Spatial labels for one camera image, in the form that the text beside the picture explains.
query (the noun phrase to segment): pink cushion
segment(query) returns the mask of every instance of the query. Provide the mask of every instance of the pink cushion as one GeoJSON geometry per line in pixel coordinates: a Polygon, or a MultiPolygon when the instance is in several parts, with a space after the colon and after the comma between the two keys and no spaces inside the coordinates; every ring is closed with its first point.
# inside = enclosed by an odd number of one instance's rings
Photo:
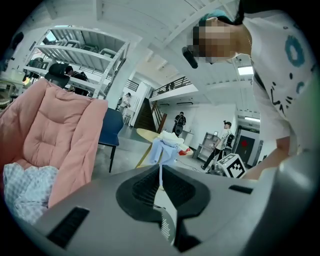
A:
{"type": "Polygon", "coordinates": [[[59,169],[49,206],[90,182],[107,108],[39,79],[0,114],[0,186],[14,162],[59,169]]]}

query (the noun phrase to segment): door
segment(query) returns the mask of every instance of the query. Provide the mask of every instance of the door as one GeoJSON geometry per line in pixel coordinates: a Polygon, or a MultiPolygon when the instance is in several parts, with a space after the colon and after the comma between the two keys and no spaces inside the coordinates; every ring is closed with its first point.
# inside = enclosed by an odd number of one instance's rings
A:
{"type": "Polygon", "coordinates": [[[238,146],[235,153],[238,154],[244,164],[246,164],[250,158],[252,148],[254,147],[255,139],[246,136],[240,136],[238,146]]]}

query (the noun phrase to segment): staircase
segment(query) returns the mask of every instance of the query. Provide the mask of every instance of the staircase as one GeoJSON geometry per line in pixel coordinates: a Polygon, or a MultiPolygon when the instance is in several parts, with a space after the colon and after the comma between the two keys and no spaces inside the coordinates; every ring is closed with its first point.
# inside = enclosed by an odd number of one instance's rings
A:
{"type": "Polygon", "coordinates": [[[167,114],[161,114],[157,102],[150,105],[149,100],[144,98],[134,128],[143,128],[159,134],[164,127],[166,118],[167,114]]]}
{"type": "Polygon", "coordinates": [[[157,132],[154,118],[152,116],[149,100],[144,98],[139,114],[136,118],[134,128],[143,128],[149,131],[157,132]]]}

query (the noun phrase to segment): white column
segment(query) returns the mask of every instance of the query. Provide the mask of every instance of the white column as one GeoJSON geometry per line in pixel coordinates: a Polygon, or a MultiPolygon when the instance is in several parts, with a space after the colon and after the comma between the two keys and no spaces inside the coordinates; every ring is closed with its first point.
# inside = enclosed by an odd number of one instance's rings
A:
{"type": "Polygon", "coordinates": [[[121,67],[119,73],[116,75],[116,78],[114,79],[113,84],[106,96],[109,108],[116,108],[127,80],[130,79],[132,74],[135,73],[139,61],[146,56],[150,42],[150,39],[144,38],[137,43],[132,52],[128,53],[125,63],[121,67]]]}

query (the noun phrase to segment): clothing pile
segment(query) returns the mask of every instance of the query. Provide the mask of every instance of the clothing pile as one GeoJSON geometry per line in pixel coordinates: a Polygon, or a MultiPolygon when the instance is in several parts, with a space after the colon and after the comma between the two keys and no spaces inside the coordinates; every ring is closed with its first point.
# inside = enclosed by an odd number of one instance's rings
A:
{"type": "Polygon", "coordinates": [[[169,133],[165,130],[152,142],[149,153],[150,164],[155,165],[159,161],[161,152],[163,152],[159,162],[159,185],[161,189],[163,189],[162,165],[172,165],[178,155],[186,155],[190,151],[190,148],[184,142],[185,140],[178,138],[174,132],[169,133]]]}
{"type": "Polygon", "coordinates": [[[58,169],[53,166],[31,166],[24,170],[18,163],[3,169],[4,200],[11,214],[30,224],[48,209],[49,197],[58,169]]]}

